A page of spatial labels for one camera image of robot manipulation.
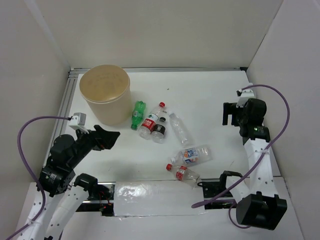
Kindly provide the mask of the green plastic bottle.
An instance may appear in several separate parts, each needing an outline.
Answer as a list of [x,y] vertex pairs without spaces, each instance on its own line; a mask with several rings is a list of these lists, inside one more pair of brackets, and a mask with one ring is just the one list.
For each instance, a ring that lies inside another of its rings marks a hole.
[[134,110],[131,117],[131,129],[137,130],[138,126],[144,119],[144,112],[146,109],[146,103],[143,101],[137,101],[134,105]]

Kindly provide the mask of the blue orange label bottle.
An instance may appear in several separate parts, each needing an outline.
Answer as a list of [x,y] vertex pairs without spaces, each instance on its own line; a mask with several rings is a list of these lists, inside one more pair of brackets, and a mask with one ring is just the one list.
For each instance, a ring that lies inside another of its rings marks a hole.
[[177,152],[170,158],[174,166],[195,166],[213,160],[211,148],[207,144],[190,147]]

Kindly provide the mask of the clear unlabelled plastic bottle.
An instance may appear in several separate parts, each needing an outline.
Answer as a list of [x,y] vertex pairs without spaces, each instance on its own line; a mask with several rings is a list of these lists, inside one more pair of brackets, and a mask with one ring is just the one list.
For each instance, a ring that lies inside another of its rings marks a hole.
[[190,131],[182,119],[179,118],[174,112],[169,113],[169,123],[174,135],[183,147],[188,147],[194,144]]

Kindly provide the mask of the red label red cap bottle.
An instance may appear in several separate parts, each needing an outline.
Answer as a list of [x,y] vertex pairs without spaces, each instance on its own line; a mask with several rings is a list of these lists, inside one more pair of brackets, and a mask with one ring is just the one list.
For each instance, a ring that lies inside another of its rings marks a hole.
[[138,130],[138,134],[141,138],[145,140],[149,140],[151,137],[151,133],[157,123],[157,121],[160,119],[161,112],[165,108],[166,104],[164,102],[160,102],[156,107],[154,107],[145,120],[143,121],[142,125],[140,126]]

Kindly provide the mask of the red cap crushed bottle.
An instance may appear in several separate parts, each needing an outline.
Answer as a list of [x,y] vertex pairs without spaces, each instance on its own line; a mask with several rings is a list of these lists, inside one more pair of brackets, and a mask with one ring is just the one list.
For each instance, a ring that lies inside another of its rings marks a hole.
[[180,182],[184,182],[188,185],[190,185],[192,188],[197,186],[198,180],[200,178],[200,175],[186,166],[183,165],[172,165],[168,163],[166,165],[166,170]]

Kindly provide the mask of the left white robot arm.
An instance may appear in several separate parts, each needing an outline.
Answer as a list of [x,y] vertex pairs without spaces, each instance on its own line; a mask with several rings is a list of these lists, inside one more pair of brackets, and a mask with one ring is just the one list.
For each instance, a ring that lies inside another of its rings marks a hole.
[[38,178],[26,228],[18,239],[57,240],[83,201],[110,199],[110,190],[97,178],[76,175],[74,169],[91,151],[110,150],[120,132],[95,125],[93,130],[78,127],[75,133],[77,138],[63,134],[54,140]]

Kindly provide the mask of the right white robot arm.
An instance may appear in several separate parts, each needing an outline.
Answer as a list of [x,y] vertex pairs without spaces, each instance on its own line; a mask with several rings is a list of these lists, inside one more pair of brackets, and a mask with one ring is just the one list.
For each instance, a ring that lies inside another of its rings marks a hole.
[[232,195],[236,202],[236,221],[248,227],[274,230],[287,211],[287,201],[281,199],[272,173],[269,129],[263,125],[267,105],[263,100],[250,98],[239,106],[223,104],[222,124],[239,127],[239,134],[252,170],[249,184],[244,181],[237,186],[231,179],[219,182],[218,190],[223,196]]

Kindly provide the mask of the black label clear bottle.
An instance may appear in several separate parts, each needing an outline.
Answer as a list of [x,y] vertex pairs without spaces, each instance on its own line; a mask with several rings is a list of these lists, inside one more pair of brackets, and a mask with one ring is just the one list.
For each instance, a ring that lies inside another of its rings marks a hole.
[[164,142],[166,133],[166,123],[167,120],[165,117],[160,117],[159,120],[156,122],[151,133],[151,139],[155,143],[162,144]]

